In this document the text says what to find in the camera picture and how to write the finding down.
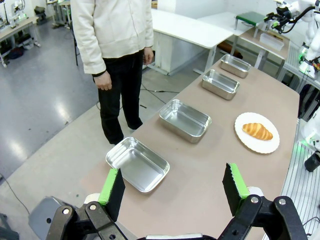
person's left hand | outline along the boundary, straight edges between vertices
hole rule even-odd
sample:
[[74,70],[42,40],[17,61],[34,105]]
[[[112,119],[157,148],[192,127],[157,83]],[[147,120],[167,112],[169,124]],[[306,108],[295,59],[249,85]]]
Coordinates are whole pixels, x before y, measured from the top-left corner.
[[143,50],[143,63],[144,65],[149,65],[154,58],[154,52],[151,47],[145,47]]

screw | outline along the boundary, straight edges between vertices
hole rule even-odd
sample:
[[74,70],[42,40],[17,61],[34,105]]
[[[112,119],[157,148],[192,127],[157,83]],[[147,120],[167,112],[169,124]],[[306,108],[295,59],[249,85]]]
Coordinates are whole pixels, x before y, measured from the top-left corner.
[[68,209],[68,208],[63,209],[63,210],[62,210],[62,213],[63,213],[63,214],[68,214],[68,213],[69,213],[69,209]]
[[279,200],[279,204],[280,204],[280,205],[286,205],[286,200],[280,199],[280,200]]
[[254,196],[253,198],[251,198],[251,202],[253,204],[257,204],[259,202],[259,199],[256,196]]
[[89,209],[90,209],[90,210],[95,210],[96,207],[97,207],[96,205],[92,204],[92,205],[89,206]]

white jacket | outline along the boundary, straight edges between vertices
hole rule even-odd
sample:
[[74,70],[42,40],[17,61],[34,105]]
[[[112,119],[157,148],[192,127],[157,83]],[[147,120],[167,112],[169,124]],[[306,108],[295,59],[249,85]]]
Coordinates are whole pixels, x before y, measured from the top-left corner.
[[72,23],[84,72],[106,70],[120,58],[153,45],[151,0],[71,0]]

metal tray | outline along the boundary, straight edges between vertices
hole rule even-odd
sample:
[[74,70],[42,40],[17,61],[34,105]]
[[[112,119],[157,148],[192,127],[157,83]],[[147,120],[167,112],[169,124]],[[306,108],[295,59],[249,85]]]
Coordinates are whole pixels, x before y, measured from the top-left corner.
[[140,192],[153,190],[167,175],[169,163],[134,137],[127,137],[105,156],[106,162],[121,169],[122,176]]
[[240,83],[215,70],[208,71],[202,78],[202,87],[218,96],[231,100],[237,93]]
[[220,59],[220,62],[220,68],[243,79],[248,75],[251,68],[249,63],[237,57],[231,56],[230,54],[224,55]]
[[160,111],[164,126],[191,143],[197,143],[212,123],[211,117],[174,99]]

black pants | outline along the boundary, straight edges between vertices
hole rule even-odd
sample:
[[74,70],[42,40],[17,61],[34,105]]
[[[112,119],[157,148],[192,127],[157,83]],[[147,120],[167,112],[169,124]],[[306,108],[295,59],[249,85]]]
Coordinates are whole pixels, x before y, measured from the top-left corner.
[[123,138],[118,116],[120,95],[128,127],[136,130],[142,125],[139,118],[139,95],[142,81],[143,51],[120,58],[104,59],[110,74],[112,89],[98,89],[100,116],[104,135],[110,144],[117,144]]

